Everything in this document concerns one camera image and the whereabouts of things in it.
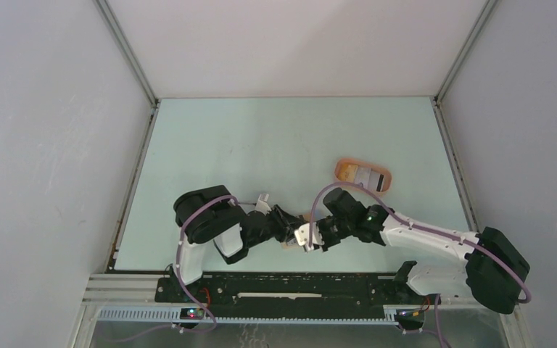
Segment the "pink oval card tray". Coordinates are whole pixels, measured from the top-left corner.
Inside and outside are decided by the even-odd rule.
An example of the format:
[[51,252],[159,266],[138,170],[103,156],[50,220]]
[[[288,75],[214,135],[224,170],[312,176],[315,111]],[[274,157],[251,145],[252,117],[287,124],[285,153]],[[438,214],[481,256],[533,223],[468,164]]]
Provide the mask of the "pink oval card tray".
[[353,183],[377,196],[389,191],[392,184],[392,174],[385,167],[346,157],[337,161],[334,168],[334,179]]

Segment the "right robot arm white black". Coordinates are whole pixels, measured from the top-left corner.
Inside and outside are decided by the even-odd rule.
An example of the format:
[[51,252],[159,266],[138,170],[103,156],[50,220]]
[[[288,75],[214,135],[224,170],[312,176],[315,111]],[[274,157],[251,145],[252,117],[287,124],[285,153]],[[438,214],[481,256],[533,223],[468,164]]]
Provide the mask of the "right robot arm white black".
[[419,261],[409,264],[406,275],[392,284],[400,302],[411,303],[431,294],[472,297],[487,309],[508,315],[518,304],[532,301],[526,285],[530,265],[496,228],[457,231],[422,223],[396,212],[380,198],[365,206],[334,184],[317,195],[314,203],[319,202],[330,215],[301,225],[294,233],[307,252],[327,251],[355,237],[363,243],[411,249],[450,262],[449,267]]

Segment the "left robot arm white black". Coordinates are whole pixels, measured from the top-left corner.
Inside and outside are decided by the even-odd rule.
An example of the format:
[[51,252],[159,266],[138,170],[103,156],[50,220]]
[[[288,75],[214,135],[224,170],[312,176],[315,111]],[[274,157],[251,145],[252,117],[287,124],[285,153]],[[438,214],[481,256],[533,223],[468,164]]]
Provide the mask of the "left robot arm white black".
[[172,292],[181,301],[191,302],[199,296],[199,279],[210,247],[231,265],[271,239],[287,246],[296,244],[294,232],[307,220],[277,204],[271,206],[268,198],[268,194],[261,194],[255,202],[241,202],[219,185],[187,192],[175,200],[173,211],[181,235]]

